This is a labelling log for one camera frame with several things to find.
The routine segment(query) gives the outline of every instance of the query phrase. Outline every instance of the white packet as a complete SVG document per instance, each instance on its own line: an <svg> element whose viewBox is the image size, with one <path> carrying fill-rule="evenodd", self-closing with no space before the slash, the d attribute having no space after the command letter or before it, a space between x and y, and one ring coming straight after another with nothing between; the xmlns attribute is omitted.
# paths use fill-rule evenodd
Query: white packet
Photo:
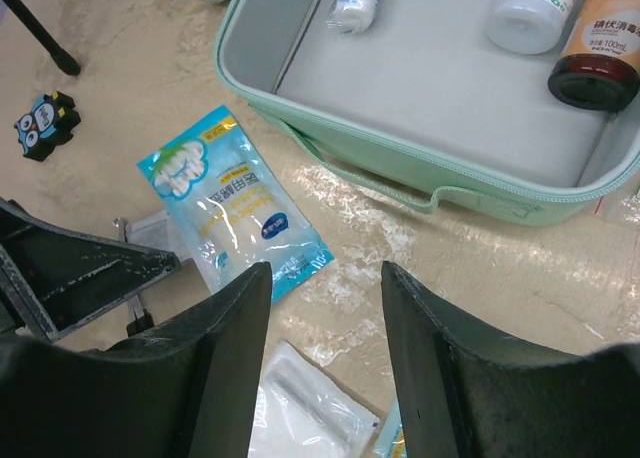
<svg viewBox="0 0 640 458"><path fill-rule="evenodd" d="M380 0L335 0L327 24L343 33L367 30L378 14Z"/></svg>
<svg viewBox="0 0 640 458"><path fill-rule="evenodd" d="M281 342L258 387L249 458L356 458L379 419Z"/></svg>
<svg viewBox="0 0 640 458"><path fill-rule="evenodd" d="M212 293L268 261L275 302L333 255L226 106L138 163Z"/></svg>

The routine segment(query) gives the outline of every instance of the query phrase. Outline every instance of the black tripod leg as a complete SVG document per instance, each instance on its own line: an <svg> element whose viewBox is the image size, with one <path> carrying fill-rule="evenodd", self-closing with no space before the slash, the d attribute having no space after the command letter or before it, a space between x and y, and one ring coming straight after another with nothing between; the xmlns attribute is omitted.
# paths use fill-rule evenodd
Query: black tripod leg
<svg viewBox="0 0 640 458"><path fill-rule="evenodd" d="M40 24L35 16L20 0L2 0L7 7L18 17L24 26L49 52L58 68L67 75L76 76L80 73L80 65L67 53L47 30Z"/></svg>

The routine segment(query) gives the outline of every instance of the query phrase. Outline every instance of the brown bottle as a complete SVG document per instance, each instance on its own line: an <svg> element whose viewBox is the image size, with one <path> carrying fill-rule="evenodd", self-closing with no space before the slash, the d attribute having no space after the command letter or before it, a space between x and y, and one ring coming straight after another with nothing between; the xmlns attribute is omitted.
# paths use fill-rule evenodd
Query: brown bottle
<svg viewBox="0 0 640 458"><path fill-rule="evenodd" d="M640 90L640 0L585 0L549 90L578 108L626 108Z"/></svg>

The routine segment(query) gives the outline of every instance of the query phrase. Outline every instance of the white bottle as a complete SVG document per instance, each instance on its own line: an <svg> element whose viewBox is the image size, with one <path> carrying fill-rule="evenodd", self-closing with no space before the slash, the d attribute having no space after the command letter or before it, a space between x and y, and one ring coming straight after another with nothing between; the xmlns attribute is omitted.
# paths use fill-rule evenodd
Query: white bottle
<svg viewBox="0 0 640 458"><path fill-rule="evenodd" d="M328 24L343 33L361 33L373 23L379 5L380 0L335 0Z"/></svg>
<svg viewBox="0 0 640 458"><path fill-rule="evenodd" d="M486 33L496 45L523 55L552 49L576 0L498 0Z"/></svg>

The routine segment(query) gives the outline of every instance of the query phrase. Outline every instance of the mint green storage box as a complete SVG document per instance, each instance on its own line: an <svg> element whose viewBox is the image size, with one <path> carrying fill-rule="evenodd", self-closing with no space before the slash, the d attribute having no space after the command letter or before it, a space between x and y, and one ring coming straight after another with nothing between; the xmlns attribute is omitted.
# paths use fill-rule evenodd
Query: mint green storage box
<svg viewBox="0 0 640 458"><path fill-rule="evenodd" d="M497 48L483 31L494 1L381 0L368 31L340 35L326 26L333 0L232 0L216 67L345 180L423 213L446 200L556 224L638 170L640 100L617 116L558 102L546 81L562 43L538 56Z"/></svg>

